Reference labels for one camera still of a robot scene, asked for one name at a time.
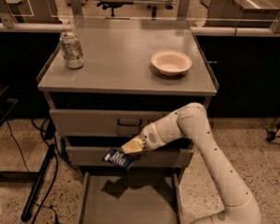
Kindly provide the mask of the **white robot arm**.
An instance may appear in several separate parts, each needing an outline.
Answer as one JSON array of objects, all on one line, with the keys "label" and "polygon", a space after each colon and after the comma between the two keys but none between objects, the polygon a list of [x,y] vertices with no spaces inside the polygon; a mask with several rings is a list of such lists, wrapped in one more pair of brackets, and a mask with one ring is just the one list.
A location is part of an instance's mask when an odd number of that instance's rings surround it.
[{"label": "white robot arm", "polygon": [[141,153],[188,137],[200,151],[224,204],[223,211],[191,224],[261,224],[255,197],[217,145],[210,127],[205,107],[192,102],[147,125],[140,135],[122,146],[122,151]]}]

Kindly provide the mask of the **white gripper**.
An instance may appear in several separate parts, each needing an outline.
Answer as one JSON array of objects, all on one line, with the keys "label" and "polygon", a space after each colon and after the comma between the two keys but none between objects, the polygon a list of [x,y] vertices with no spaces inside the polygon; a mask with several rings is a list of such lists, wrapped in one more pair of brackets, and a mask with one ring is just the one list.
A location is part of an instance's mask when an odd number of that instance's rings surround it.
[{"label": "white gripper", "polygon": [[122,146],[124,154],[155,150],[161,146],[156,123],[148,124],[140,133]]}]

